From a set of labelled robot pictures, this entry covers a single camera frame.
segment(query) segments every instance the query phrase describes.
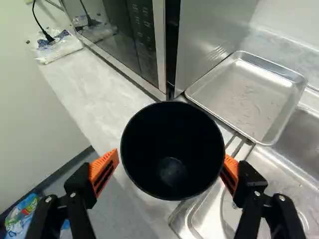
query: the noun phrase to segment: tray rim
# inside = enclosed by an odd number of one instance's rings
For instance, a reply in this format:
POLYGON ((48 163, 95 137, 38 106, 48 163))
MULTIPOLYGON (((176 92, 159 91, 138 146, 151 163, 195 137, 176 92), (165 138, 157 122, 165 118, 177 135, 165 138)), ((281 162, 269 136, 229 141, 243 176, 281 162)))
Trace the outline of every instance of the tray rim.
POLYGON ((269 61, 265 58, 262 58, 262 57, 259 57, 259 56, 256 56, 254 54, 251 54, 249 52, 246 52, 246 51, 235 51, 234 53, 230 54, 225 60, 223 60, 221 63, 219 63, 217 66, 215 66, 214 68, 212 68, 210 71, 208 71, 205 75, 203 75, 202 77, 200 77, 195 83, 193 83, 190 87, 188 87, 186 90, 185 90, 185 96, 187 97, 188 100, 190 100, 191 102, 193 102, 194 104, 198 105, 199 107, 201 107, 202 109, 204 109, 206 112, 210 113, 212 116, 216 117, 217 119, 219 119, 220 121, 224 122, 225 124, 227 124, 228 126, 230 126, 232 129, 234 129, 235 131, 239 132, 240 134, 242 134, 243 136, 245 136, 246 138, 250 139, 251 141, 259 144, 259 145, 263 145, 263 146, 271 146, 271 145, 274 145, 280 135, 282 134, 284 128, 286 127, 291 115, 293 114, 294 110, 296 109, 297 105, 298 105, 298 102, 300 101, 300 98, 305 90, 305 88, 307 87, 308 85, 308 81, 306 79, 306 77, 304 77, 304 75, 300 74, 299 72, 296 72, 292 69, 289 69, 285 66, 282 66, 282 65, 279 65, 277 63, 274 63, 272 61, 269 61), (293 73, 297 79, 299 79, 298 81, 293 81, 292 79, 289 79, 289 78, 286 78, 284 76, 282 76, 281 74, 279 74, 278 72, 274 72, 274 71, 271 71, 269 69, 265 69, 259 65, 255 65, 254 63, 251 63, 251 62, 248 62, 248 61, 245 61, 242 59, 242 56, 251 56, 251 57, 254 57, 254 58, 257 58, 258 60, 262 60, 264 61, 265 63, 269 64, 269 65, 273 65, 273 66, 276 66, 278 67, 279 69, 284 69, 285 71, 287 71, 288 73, 293 73), (232 63, 235 62, 236 60, 242 60, 248 64, 251 64, 255 67, 258 67, 258 68, 261 68, 265 71, 268 71, 272 74, 275 74, 289 82, 291 82, 293 85, 292 85, 292 89, 293 90, 298 90, 298 97, 296 97, 295 99, 295 102, 294 102, 294 107, 291 107, 289 113, 286 115, 285 117, 285 120, 283 121, 282 123, 282 126, 280 127, 280 129, 278 130, 278 132, 276 133, 276 135, 271 139, 271 140, 268 140, 267 142, 263 142, 262 140, 258 140, 252 136, 250 136, 249 134, 245 133, 243 130, 239 129, 236 125, 232 124, 231 122, 229 122, 228 120, 224 119, 223 117, 219 116, 218 114, 215 114, 212 110, 210 110, 209 108, 207 108, 206 106, 204 106, 202 103, 196 101, 195 99, 192 98, 192 95, 194 94, 191 94, 190 93, 190 90, 193 86, 196 85, 196 83, 198 83, 200 80, 203 80, 203 78, 208 75, 209 73, 212 73, 214 71, 217 71, 220 67, 224 67, 225 64, 227 64, 227 62, 229 60, 232 60, 232 63))

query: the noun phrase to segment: aluminum baking tray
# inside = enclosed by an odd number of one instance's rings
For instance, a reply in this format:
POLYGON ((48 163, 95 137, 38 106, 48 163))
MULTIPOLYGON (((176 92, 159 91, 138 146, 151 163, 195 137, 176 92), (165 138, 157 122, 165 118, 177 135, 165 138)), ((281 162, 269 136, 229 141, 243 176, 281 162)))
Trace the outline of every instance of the aluminum baking tray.
POLYGON ((253 142, 272 145, 306 86, 303 75, 236 51, 191 85, 185 95, 253 142))

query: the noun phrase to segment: sink basin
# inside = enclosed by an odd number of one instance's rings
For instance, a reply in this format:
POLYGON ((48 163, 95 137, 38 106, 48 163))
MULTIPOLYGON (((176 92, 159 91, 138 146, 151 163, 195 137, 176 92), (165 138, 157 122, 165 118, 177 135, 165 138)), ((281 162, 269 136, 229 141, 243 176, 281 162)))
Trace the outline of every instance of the sink basin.
MULTIPOLYGON (((319 238, 319 93, 307 88, 278 142, 254 145, 247 160, 269 183, 268 195, 283 193, 295 203, 306 237, 319 238)), ((234 237, 241 209, 221 180, 196 199, 182 202, 169 219, 181 239, 234 237)), ((264 219, 258 238, 270 239, 264 219)))

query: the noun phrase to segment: black cup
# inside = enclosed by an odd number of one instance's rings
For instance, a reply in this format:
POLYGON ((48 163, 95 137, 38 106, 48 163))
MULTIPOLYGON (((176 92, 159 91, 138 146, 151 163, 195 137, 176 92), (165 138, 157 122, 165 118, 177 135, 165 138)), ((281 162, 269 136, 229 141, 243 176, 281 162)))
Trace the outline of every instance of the black cup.
POLYGON ((175 101, 149 105, 127 124, 121 140, 123 166, 144 192, 184 200, 210 187, 225 157, 216 123, 202 110, 175 101))

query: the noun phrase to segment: floor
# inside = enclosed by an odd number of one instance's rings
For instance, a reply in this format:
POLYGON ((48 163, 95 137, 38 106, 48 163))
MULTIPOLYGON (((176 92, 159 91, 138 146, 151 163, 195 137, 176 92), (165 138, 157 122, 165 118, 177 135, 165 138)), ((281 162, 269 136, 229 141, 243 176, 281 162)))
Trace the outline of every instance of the floor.
MULTIPOLYGON (((83 162, 92 162, 98 157, 96 152, 87 155, 81 162, 47 187, 44 194, 63 196, 65 194, 63 189, 65 180, 83 162)), ((93 209, 88 210, 88 213, 97 239, 158 239, 114 177, 109 180, 96 205, 93 209)), ((71 231, 62 231, 61 238, 73 238, 71 231)))

